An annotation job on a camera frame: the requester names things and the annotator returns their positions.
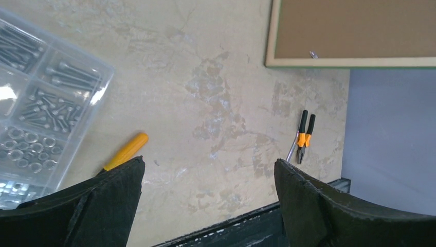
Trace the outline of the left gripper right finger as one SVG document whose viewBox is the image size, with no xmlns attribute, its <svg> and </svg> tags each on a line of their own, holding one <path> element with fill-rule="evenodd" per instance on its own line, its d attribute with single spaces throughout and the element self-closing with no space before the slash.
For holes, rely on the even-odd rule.
<svg viewBox="0 0 436 247">
<path fill-rule="evenodd" d="M 282 159 L 274 178 L 290 246 L 435 246 L 435 216 L 365 201 Z"/>
</svg>

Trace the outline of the orange handle screwdriver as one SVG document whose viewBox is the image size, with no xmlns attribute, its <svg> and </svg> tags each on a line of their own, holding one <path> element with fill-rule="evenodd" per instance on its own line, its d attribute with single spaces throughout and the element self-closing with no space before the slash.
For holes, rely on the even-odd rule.
<svg viewBox="0 0 436 247">
<path fill-rule="evenodd" d="M 149 136 L 144 132 L 134 135 L 118 152 L 102 167 L 97 175 L 112 170 L 119 165 L 129 161 L 149 140 Z"/>
</svg>

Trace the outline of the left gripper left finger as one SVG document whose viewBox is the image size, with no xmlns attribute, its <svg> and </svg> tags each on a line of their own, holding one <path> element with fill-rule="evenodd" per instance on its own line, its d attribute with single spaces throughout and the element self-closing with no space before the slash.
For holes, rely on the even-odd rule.
<svg viewBox="0 0 436 247">
<path fill-rule="evenodd" d="M 1 246 L 126 246 L 141 196 L 141 156 L 1 211 Z"/>
</svg>

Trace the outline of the green picture frame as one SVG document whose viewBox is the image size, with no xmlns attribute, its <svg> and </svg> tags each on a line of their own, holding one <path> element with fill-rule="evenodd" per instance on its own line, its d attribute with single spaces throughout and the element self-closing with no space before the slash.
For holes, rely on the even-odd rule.
<svg viewBox="0 0 436 247">
<path fill-rule="evenodd" d="M 265 65 L 434 68 L 435 1 L 273 1 Z"/>
</svg>

